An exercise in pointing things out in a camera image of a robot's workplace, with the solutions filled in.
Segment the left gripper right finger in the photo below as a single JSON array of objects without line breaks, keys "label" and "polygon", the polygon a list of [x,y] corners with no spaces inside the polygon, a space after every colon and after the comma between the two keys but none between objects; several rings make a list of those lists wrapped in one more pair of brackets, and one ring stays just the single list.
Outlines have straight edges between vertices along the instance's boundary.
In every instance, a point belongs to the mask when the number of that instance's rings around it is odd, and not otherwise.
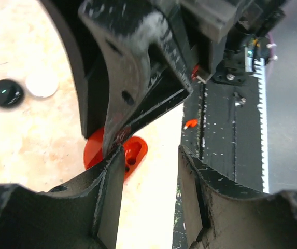
[{"label": "left gripper right finger", "polygon": [[241,185],[179,146],[188,248],[297,248],[297,190]]}]

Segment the orange earbud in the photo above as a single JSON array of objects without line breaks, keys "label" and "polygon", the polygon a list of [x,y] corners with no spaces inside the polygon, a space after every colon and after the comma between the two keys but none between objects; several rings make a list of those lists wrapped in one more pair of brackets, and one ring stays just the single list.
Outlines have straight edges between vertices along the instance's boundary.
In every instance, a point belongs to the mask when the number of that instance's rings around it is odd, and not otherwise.
[{"label": "orange earbud", "polygon": [[193,128],[198,124],[198,120],[197,119],[191,119],[185,122],[185,125],[183,127],[184,130],[188,129],[188,128]]}]

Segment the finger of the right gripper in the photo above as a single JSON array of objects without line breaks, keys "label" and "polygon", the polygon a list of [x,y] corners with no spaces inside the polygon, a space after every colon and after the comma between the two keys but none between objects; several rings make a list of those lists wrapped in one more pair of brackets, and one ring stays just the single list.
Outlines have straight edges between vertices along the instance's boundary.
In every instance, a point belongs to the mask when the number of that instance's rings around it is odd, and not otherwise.
[{"label": "finger of the right gripper", "polygon": [[65,47],[77,93],[81,133],[89,138],[105,124],[109,81],[94,37],[79,17],[81,1],[41,1]]},{"label": "finger of the right gripper", "polygon": [[107,67],[107,155],[192,93],[190,48],[177,1],[84,1],[78,14]]}]

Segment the black earbud charging case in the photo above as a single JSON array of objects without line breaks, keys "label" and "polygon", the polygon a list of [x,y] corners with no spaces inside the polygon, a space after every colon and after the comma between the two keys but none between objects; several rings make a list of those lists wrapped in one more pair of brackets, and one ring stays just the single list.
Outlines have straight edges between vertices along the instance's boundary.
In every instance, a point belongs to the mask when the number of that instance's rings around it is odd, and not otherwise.
[{"label": "black earbud charging case", "polygon": [[0,107],[14,108],[24,100],[23,88],[12,79],[0,80]]}]

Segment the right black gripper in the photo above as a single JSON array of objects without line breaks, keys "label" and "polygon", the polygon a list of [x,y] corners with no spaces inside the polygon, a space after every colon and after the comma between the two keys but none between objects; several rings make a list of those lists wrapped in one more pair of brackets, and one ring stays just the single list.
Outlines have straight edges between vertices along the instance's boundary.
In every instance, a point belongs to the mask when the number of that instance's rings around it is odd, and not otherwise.
[{"label": "right black gripper", "polygon": [[285,1],[164,1],[192,79],[244,83],[253,75],[247,52],[284,18]]}]

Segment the white earbud charging case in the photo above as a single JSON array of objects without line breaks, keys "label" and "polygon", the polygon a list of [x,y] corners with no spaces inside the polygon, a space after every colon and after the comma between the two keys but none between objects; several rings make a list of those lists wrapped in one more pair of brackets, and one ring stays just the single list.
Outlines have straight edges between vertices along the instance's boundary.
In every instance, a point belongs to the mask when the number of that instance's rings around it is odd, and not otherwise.
[{"label": "white earbud charging case", "polygon": [[48,98],[58,90],[59,80],[54,72],[36,71],[27,76],[25,85],[31,95]]}]

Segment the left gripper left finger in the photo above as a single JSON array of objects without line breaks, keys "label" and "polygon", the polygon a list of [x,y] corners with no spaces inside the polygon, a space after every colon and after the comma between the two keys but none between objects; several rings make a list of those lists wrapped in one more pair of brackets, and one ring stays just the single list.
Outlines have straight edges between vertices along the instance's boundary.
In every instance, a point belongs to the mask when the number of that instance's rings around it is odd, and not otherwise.
[{"label": "left gripper left finger", "polygon": [[49,192],[0,184],[0,248],[115,248],[124,172],[118,147]]}]

